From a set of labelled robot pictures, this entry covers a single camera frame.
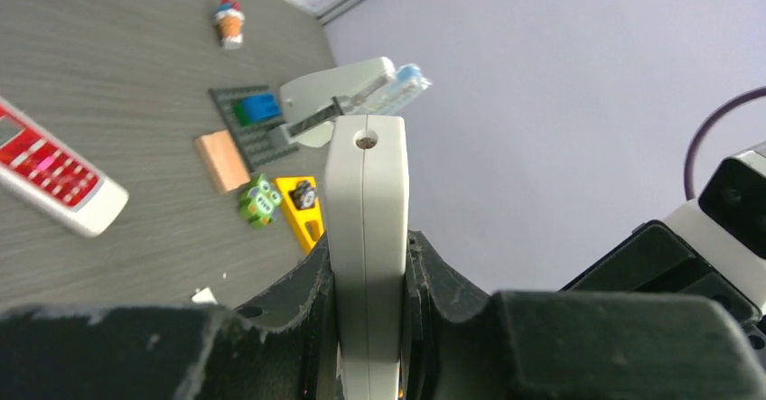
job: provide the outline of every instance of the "green toy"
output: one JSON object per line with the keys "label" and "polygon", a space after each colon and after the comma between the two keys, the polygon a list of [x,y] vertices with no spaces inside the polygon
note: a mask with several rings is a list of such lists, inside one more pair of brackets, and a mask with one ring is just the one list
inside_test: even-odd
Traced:
{"label": "green toy", "polygon": [[239,215],[252,228],[263,228],[274,222],[276,208],[282,204],[282,194],[261,174],[253,180],[239,197]]}

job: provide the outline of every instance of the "wooden block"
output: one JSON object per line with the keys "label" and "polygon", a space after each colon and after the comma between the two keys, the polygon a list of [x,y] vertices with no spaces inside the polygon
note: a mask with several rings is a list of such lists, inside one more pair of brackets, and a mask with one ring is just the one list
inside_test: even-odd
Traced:
{"label": "wooden block", "polygon": [[219,193],[225,194],[250,182],[248,169],[229,131],[203,135],[194,143]]}

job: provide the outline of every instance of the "ice cream figurine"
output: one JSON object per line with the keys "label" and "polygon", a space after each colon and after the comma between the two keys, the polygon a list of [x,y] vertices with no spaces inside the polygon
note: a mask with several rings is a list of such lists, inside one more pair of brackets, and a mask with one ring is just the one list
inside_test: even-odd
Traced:
{"label": "ice cream figurine", "polygon": [[245,15],[239,11],[239,2],[220,0],[215,21],[220,32],[220,46],[224,50],[236,50],[242,46],[242,24],[245,23]]}

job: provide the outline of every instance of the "blue lego brick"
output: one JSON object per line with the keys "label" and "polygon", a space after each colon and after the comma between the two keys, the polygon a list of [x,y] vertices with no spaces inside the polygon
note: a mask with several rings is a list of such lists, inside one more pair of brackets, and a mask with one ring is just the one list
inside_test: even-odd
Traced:
{"label": "blue lego brick", "polygon": [[250,123],[263,122],[282,114],[274,95],[270,93],[244,98],[241,105]]}

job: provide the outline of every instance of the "yellow triangle block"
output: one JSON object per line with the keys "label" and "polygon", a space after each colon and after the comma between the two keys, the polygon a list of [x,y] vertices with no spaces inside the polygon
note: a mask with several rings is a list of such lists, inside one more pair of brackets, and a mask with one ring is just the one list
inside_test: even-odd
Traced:
{"label": "yellow triangle block", "polygon": [[316,180],[312,176],[278,177],[274,179],[274,185],[285,198],[282,201],[282,212],[290,223],[290,227],[293,228],[293,233],[301,244],[304,254],[308,256],[324,234],[324,224],[318,197],[314,199],[313,206],[308,209],[298,209],[295,206],[291,192],[295,191],[302,181],[308,181],[316,191]]}

